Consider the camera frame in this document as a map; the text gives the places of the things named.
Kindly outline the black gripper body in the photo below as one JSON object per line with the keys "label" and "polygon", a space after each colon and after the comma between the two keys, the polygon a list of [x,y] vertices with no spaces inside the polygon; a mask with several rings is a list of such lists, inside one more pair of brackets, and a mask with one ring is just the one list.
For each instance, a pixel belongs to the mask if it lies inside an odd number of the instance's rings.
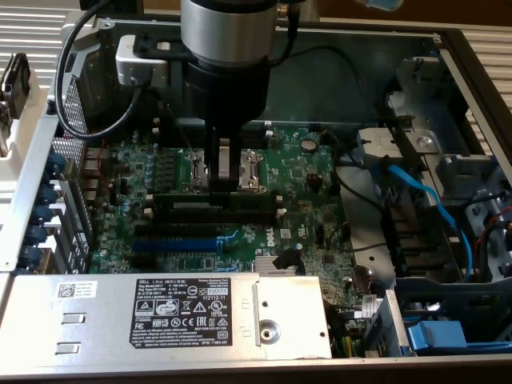
{"label": "black gripper body", "polygon": [[234,137],[266,107],[270,62],[264,57],[255,64],[228,68],[195,60],[184,66],[183,81],[194,116],[218,136]]}

